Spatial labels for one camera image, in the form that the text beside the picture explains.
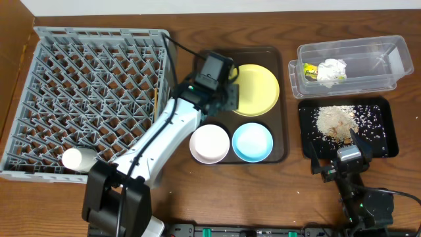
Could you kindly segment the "white pink bowl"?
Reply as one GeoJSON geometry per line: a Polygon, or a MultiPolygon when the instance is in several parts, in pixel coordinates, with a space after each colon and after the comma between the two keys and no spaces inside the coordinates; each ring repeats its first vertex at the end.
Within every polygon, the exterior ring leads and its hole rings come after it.
{"type": "Polygon", "coordinates": [[[220,126],[203,125],[191,135],[189,149],[198,162],[206,165],[215,164],[228,154],[230,138],[220,126]]]}

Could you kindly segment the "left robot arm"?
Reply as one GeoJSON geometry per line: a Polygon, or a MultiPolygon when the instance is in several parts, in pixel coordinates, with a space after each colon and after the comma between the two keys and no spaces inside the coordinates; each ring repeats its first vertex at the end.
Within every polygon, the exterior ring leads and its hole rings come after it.
{"type": "Polygon", "coordinates": [[[177,147],[208,115],[237,109],[239,74],[218,79],[199,74],[178,84],[158,120],[113,164],[90,169],[82,218],[115,236],[162,236],[152,214],[151,188],[177,147]]]}

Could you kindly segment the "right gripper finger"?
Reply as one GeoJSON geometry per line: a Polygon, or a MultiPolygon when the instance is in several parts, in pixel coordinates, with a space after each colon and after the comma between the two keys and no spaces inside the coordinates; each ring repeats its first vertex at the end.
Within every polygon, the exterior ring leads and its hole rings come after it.
{"type": "Polygon", "coordinates": [[[373,159],[373,151],[371,146],[368,143],[366,143],[362,138],[360,138],[353,129],[350,129],[350,135],[354,144],[359,149],[363,159],[365,161],[371,161],[373,159]]]}
{"type": "Polygon", "coordinates": [[[310,170],[312,174],[318,174],[321,173],[321,166],[320,166],[320,162],[318,160],[318,156],[317,153],[315,151],[315,148],[313,146],[313,143],[310,143],[309,145],[310,148],[310,170]]]}

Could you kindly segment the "green snack wrapper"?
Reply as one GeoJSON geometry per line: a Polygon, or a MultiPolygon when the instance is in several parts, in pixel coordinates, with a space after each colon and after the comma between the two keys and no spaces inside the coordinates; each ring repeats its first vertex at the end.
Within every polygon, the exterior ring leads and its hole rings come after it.
{"type": "Polygon", "coordinates": [[[318,67],[312,64],[304,63],[303,64],[303,72],[305,74],[305,78],[310,81],[317,81],[318,78],[318,67]]]}

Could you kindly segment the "wooden chopstick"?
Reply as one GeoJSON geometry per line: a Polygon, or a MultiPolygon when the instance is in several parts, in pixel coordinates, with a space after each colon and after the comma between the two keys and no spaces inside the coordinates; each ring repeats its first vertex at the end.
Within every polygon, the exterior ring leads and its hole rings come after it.
{"type": "Polygon", "coordinates": [[[157,119],[157,112],[158,112],[158,89],[154,88],[153,123],[155,123],[157,119]]]}

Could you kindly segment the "white napkin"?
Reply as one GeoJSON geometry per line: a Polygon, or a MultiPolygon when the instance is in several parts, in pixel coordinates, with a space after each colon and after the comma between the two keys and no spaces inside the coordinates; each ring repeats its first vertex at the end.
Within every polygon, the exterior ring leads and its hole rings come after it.
{"type": "Polygon", "coordinates": [[[347,64],[342,59],[326,59],[318,65],[317,81],[327,88],[331,88],[340,80],[347,78],[346,66],[347,64]]]}

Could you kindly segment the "white paper cup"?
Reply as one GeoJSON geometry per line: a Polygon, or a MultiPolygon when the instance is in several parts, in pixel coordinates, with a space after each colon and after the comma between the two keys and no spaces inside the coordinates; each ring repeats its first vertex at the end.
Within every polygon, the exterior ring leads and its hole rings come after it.
{"type": "Polygon", "coordinates": [[[62,163],[77,172],[89,172],[97,162],[97,152],[90,148],[73,147],[62,155],[62,163]]]}

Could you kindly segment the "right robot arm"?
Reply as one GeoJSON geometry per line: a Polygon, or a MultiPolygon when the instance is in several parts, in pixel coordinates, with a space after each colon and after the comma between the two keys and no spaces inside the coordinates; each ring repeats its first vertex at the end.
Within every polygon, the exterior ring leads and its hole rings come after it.
{"type": "Polygon", "coordinates": [[[338,232],[341,236],[386,235],[393,224],[394,197],[385,188],[364,186],[360,174],[370,167],[373,151],[353,130],[353,145],[337,150],[330,163],[321,166],[313,143],[309,144],[311,173],[320,174],[323,182],[335,182],[341,196],[343,212],[349,222],[338,232]]]}

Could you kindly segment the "light blue bowl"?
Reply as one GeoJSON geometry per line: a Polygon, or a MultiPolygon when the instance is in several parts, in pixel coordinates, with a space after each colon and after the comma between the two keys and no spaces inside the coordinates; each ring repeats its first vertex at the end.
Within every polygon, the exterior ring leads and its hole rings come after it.
{"type": "Polygon", "coordinates": [[[274,139],[269,129],[255,122],[241,125],[232,136],[234,153],[247,163],[265,160],[271,154],[273,146],[274,139]]]}

